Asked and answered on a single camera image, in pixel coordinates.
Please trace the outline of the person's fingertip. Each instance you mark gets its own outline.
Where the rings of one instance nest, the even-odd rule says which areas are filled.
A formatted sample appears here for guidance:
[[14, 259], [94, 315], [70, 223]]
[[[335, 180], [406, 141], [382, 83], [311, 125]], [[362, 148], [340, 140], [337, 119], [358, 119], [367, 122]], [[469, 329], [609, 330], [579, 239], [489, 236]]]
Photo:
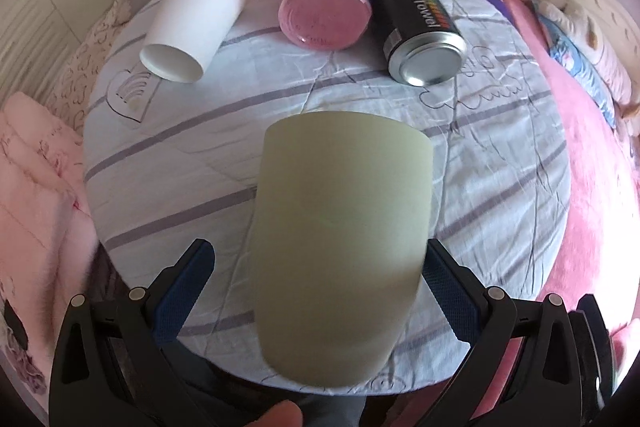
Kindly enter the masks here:
[[272, 407], [256, 421], [246, 427], [302, 427], [303, 413], [291, 401], [283, 401]]

